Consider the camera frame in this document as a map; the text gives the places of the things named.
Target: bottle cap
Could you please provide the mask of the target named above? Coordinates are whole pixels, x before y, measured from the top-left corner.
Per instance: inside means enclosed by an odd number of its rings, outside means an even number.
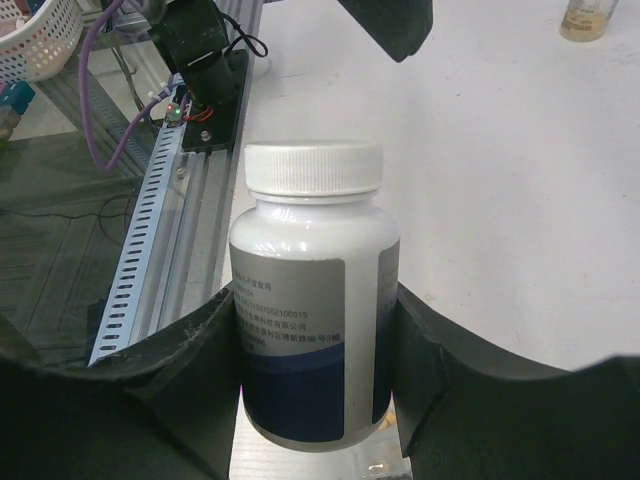
[[[278,196],[334,196],[382,186],[382,147],[366,142],[252,143],[245,148],[247,187]]]

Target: white plastic bottle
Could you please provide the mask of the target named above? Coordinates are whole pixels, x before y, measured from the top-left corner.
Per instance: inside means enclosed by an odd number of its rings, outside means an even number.
[[[382,148],[261,143],[245,163],[257,205],[230,234],[245,409],[286,448],[355,445],[391,391],[400,234],[373,205]]]

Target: bottle neck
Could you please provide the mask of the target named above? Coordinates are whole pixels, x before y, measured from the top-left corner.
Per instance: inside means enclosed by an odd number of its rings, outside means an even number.
[[[251,192],[259,215],[283,221],[300,221],[310,215],[350,217],[365,213],[373,206],[378,192],[332,197],[280,197]]]

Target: black mounting plate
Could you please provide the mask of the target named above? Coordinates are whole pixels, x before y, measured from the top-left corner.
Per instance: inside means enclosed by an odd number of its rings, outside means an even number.
[[[242,107],[249,54],[246,50],[234,50],[227,57],[227,62],[239,86],[238,96],[235,100],[218,106],[214,114],[204,122],[190,121],[187,123],[184,138],[182,139],[182,150],[184,152],[210,153],[233,147]],[[189,115],[198,115],[205,108],[198,108],[194,105]],[[210,134],[210,138],[207,140],[203,140],[202,136],[202,132],[205,131]]]

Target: white basket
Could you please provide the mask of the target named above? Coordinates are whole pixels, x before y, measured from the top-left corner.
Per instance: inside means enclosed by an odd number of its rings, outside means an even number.
[[[0,0],[0,19],[21,16]],[[0,82],[39,82],[56,75],[76,48],[83,21],[76,0],[47,0],[35,16],[0,38]]]

